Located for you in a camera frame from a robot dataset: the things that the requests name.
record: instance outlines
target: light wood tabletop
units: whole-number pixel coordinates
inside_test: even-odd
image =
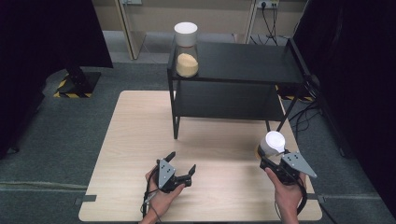
[[[277,127],[277,122],[270,122]],[[286,148],[298,150],[290,125],[280,131]],[[120,94],[86,195],[82,221],[139,221],[146,190],[145,173],[172,151],[176,176],[196,164],[192,186],[182,193],[162,221],[279,220],[274,186],[260,168],[254,149],[266,135],[264,121],[182,118],[173,137],[169,91]],[[307,192],[314,193],[309,178]],[[300,220],[319,220],[318,201],[308,200]]]

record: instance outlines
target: black metal shelf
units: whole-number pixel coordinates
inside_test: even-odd
[[[183,81],[177,88],[174,115],[281,121],[283,110],[272,85]]]
[[[167,66],[174,138],[181,117],[280,121],[286,113],[276,85],[304,87],[304,71],[291,44],[285,47],[198,43],[199,69],[194,77],[176,71],[176,44]]]

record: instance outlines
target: power outlet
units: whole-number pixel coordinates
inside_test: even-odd
[[[274,9],[279,7],[279,0],[264,0],[264,1],[259,1],[257,4],[257,8],[262,8],[262,3],[265,3],[265,8],[264,9]]]

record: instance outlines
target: jar lid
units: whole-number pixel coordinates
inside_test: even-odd
[[[285,137],[282,133],[271,131],[265,135],[265,141],[269,147],[277,150],[279,153],[285,151]]]
[[[189,21],[183,21],[175,25],[176,43],[181,47],[195,45],[197,40],[198,26]]]

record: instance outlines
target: black curtain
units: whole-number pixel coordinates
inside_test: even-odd
[[[332,122],[396,217],[396,1],[310,0],[294,39]]]
[[[0,1],[0,158],[47,77],[70,65],[112,67],[91,0]]]

